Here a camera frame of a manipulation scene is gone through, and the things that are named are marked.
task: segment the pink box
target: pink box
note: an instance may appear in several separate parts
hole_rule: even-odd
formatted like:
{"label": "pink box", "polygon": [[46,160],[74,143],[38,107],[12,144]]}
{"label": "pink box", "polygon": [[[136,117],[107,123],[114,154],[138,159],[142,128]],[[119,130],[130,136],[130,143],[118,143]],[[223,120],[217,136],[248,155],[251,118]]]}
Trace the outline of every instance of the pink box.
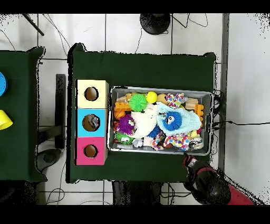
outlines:
{"label": "pink box", "polygon": [[[84,148],[88,145],[95,146],[98,151],[93,158],[84,154]],[[108,155],[105,137],[78,137],[75,151],[77,151],[76,165],[104,165]]]}

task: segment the wooden cube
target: wooden cube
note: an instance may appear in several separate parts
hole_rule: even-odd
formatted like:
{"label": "wooden cube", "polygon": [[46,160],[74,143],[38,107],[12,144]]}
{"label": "wooden cube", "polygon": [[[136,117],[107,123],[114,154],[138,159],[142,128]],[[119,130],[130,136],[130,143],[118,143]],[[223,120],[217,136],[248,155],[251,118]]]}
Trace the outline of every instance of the wooden cube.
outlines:
{"label": "wooden cube", "polygon": [[105,80],[78,79],[77,90],[78,108],[108,108],[109,84]]}
{"label": "wooden cube", "polygon": [[[77,137],[106,137],[108,109],[78,109]],[[99,126],[94,130],[93,118],[99,119]]]}
{"label": "wooden cube", "polygon": [[75,165],[104,165],[108,155],[105,137],[78,137]]}

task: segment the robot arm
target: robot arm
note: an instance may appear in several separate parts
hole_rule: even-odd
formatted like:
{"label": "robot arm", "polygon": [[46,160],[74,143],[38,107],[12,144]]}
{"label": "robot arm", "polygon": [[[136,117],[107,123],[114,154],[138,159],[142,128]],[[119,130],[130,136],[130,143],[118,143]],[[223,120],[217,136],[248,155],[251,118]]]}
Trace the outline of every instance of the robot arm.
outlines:
{"label": "robot arm", "polygon": [[216,171],[203,161],[185,153],[183,166],[188,169],[187,190],[201,204],[226,205],[253,204],[245,194],[220,178]]}

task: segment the dark green tablecloth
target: dark green tablecloth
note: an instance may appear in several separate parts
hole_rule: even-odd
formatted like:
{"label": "dark green tablecloth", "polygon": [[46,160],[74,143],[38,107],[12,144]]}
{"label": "dark green tablecloth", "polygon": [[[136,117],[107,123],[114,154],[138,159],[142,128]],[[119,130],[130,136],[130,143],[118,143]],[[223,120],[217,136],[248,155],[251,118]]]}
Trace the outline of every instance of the dark green tablecloth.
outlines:
{"label": "dark green tablecloth", "polygon": [[[111,86],[133,86],[213,92],[213,53],[195,55],[119,54],[85,52],[82,44],[69,51],[69,103],[66,180],[133,180],[185,182],[182,155],[109,151],[104,166],[74,165],[75,79],[106,80]],[[209,162],[210,155],[198,156]]]}
{"label": "dark green tablecloth", "polygon": [[13,125],[0,130],[0,180],[46,181],[35,166],[37,143],[37,61],[44,48],[28,52],[0,51],[0,72],[8,90],[0,110]]}

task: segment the yellow cup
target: yellow cup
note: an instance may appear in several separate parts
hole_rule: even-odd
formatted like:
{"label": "yellow cup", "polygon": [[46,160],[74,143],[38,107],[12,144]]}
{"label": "yellow cup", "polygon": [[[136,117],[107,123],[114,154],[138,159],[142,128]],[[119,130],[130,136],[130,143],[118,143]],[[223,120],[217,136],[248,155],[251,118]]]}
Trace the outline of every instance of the yellow cup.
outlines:
{"label": "yellow cup", "polygon": [[13,122],[10,118],[6,115],[3,110],[0,110],[0,130],[6,129],[12,126]]}

